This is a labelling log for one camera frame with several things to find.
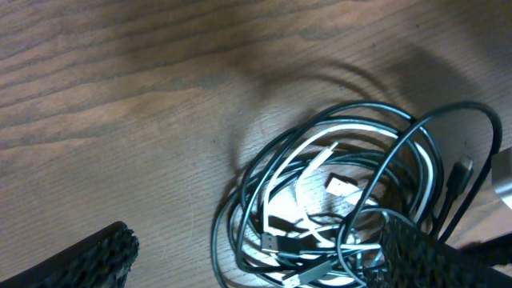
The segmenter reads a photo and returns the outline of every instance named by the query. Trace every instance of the metal object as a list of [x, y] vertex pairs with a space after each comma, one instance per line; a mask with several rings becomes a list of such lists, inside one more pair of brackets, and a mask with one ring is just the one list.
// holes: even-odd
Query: metal object
[[512, 147], [492, 157], [492, 185], [498, 196], [512, 209]]
[[277, 253], [279, 252], [278, 245], [277, 237], [268, 233], [262, 234], [262, 251], [267, 253]]
[[283, 277], [282, 284], [285, 288], [294, 288], [301, 285], [301, 279], [299, 278], [298, 274], [294, 272], [293, 274]]

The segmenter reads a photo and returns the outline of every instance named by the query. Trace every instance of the wood grain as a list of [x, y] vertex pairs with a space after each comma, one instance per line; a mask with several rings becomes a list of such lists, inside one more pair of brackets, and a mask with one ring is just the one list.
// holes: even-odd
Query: wood grain
[[[123, 220], [141, 241], [128, 287], [216, 286], [209, 235], [226, 186], [272, 137], [337, 102], [417, 115], [485, 102], [510, 146], [511, 12], [416, 0], [0, 0], [0, 280]], [[482, 164], [483, 118], [430, 128], [447, 169], [463, 154]], [[510, 216], [486, 185], [450, 243], [508, 233]], [[219, 249], [233, 281], [258, 284]]]

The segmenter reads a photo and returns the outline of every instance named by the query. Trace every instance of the black mesh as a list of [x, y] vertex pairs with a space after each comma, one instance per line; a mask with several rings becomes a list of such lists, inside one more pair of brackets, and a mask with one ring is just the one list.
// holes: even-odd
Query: black mesh
[[383, 228], [386, 272], [366, 271], [368, 287], [487, 287], [488, 267], [397, 219]]
[[118, 230], [32, 287], [121, 288], [137, 255], [138, 240], [133, 231]]

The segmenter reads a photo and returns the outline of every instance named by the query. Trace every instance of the coiled cable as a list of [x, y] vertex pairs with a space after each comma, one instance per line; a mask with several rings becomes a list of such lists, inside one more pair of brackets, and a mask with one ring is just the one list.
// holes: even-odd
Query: coiled cable
[[[367, 108], [397, 115], [408, 122], [409, 126], [404, 130], [400, 130], [390, 124], [372, 118], [337, 115], [338, 113], [347, 112], [348, 110], [356, 108]], [[288, 287], [305, 284], [312, 287], [337, 286], [351, 288], [365, 286], [366, 282], [362, 273], [363, 268], [381, 269], [382, 265], [378, 264], [378, 259], [382, 254], [377, 255], [372, 266], [363, 267], [361, 255], [369, 248], [372, 250], [377, 248], [375, 243], [378, 239], [373, 238], [360, 243], [348, 243], [351, 235], [353, 236], [352, 238], [357, 235], [357, 231], [354, 227], [361, 214], [379, 212], [382, 213], [385, 218], [398, 218], [408, 225], [416, 226], [420, 229], [422, 224], [428, 219], [432, 222], [433, 230], [440, 230], [439, 226], [444, 224], [444, 219], [440, 222], [436, 222], [437, 219], [434, 214], [434, 207], [442, 195], [444, 166], [439, 150], [424, 125], [439, 116], [446, 115], [456, 110], [477, 110], [484, 113], [492, 125], [493, 138], [489, 155], [482, 170], [476, 177], [464, 202], [460, 205], [455, 216], [451, 219], [448, 227], [439, 238], [440, 241], [445, 242], [454, 231], [454, 228], [467, 211], [476, 193], [484, 183], [490, 171], [490, 157], [499, 152], [502, 140], [502, 126], [497, 114], [487, 105], [481, 103], [457, 102], [432, 110], [419, 119], [415, 119], [404, 110], [383, 102], [343, 103], [322, 111], [309, 121], [283, 132], [274, 140], [270, 141], [253, 158], [246, 168], [240, 184], [229, 194], [227, 200], [220, 205], [215, 215], [212, 228], [210, 250], [214, 273], [220, 286], [228, 287], [219, 269], [217, 252], [218, 229], [222, 216], [226, 214], [226, 212], [228, 213], [229, 219], [227, 228], [228, 239], [235, 254], [236, 264], [240, 270], [254, 274], [274, 286]], [[246, 228], [249, 227], [261, 243], [267, 240], [262, 239], [262, 236], [264, 237], [265, 235], [269, 235], [270, 239], [274, 240], [269, 230], [268, 205], [271, 203], [272, 198], [279, 192], [287, 187], [293, 188], [293, 184], [297, 184], [297, 180], [301, 178], [305, 170], [308, 170], [308, 167], [309, 169], [313, 169], [311, 168], [312, 162], [314, 162], [315, 158], [319, 155], [310, 153], [300, 154], [302, 150], [295, 150], [291, 155], [293, 157], [288, 156], [285, 158], [285, 156], [287, 156], [288, 152], [304, 137], [304, 134], [309, 132], [312, 128], [329, 125], [334, 125], [334, 127], [348, 127], [347, 129], [373, 130], [395, 138], [396, 140], [388, 151], [385, 152], [377, 150], [358, 152], [331, 150], [325, 159], [314, 164], [315, 166], [357, 166], [373, 171], [373, 176], [362, 190], [360, 199], [357, 201], [355, 208], [345, 217], [337, 215], [336, 219], [338, 222], [336, 224], [318, 226], [313, 221], [312, 215], [307, 215], [306, 212], [302, 214], [302, 220], [307, 222], [307, 231], [309, 232], [306, 233], [304, 231], [301, 237], [304, 238], [313, 235], [318, 240], [318, 243], [321, 243], [321, 239], [324, 237], [321, 236], [320, 233], [334, 230], [334, 232], [336, 232], [335, 242], [324, 238], [327, 243], [333, 244], [331, 248], [316, 245], [308, 247], [307, 249], [299, 249], [300, 252], [295, 254], [284, 253], [277, 249], [273, 253], [263, 252], [264, 255], [270, 255], [276, 261], [277, 265], [271, 266], [261, 263], [256, 265], [251, 264], [251, 257], [242, 250]], [[421, 146], [418, 142], [411, 139], [416, 133], [421, 136], [421, 141], [425, 146]], [[399, 152], [401, 148], [408, 149], [413, 160], [413, 165], [403, 162], [396, 157], [397, 152]], [[265, 164], [264, 168], [256, 172], [257, 167], [270, 155], [272, 155], [272, 157]], [[400, 210], [393, 210], [380, 205], [368, 205], [368, 200], [383, 175], [388, 176], [390, 183], [398, 191], [402, 202]], [[262, 203], [258, 202], [260, 197], [263, 198]], [[240, 219], [236, 217], [235, 212], [237, 210], [242, 211]], [[285, 237], [283, 240], [291, 240], [293, 243], [297, 243], [300, 239], [299, 236], [296, 236]], [[308, 267], [312, 266], [316, 266], [317, 269], [308, 270]], [[319, 266], [325, 267], [322, 271], [329, 271], [327, 273], [328, 275], [335, 275], [340, 278], [348, 279], [349, 281], [342, 285], [324, 284], [324, 281], [322, 281], [320, 277], [314, 277], [315, 273], [318, 273], [315, 271], [318, 271]], [[294, 280], [297, 280], [297, 282], [286, 282], [270, 276], [270, 274], [273, 275], [274, 273], [292, 273]]]

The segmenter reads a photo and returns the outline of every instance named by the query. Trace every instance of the cable plug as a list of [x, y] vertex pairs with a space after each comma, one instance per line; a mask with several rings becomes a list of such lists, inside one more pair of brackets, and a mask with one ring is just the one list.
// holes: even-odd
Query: cable plug
[[269, 233], [262, 234], [262, 251], [276, 253], [287, 257], [299, 258], [304, 250], [314, 250], [304, 243], [303, 239], [286, 236], [273, 236]]
[[471, 158], [465, 156], [463, 159], [456, 162], [451, 169], [448, 181], [446, 181], [446, 197], [454, 197], [455, 199], [460, 194], [464, 193], [472, 175], [473, 160]]
[[299, 271], [289, 272], [282, 277], [282, 285], [285, 288], [295, 288], [311, 281], [320, 279], [333, 270], [333, 262], [326, 257], [320, 257], [311, 263], [301, 266]]
[[318, 155], [311, 160], [310, 164], [302, 172], [303, 177], [307, 177], [318, 169], [334, 152], [334, 148], [338, 145], [338, 142], [332, 143], [329, 147], [324, 148]]
[[326, 186], [326, 191], [334, 196], [349, 196], [353, 193], [361, 192], [357, 185], [343, 181], [338, 177], [331, 177]]

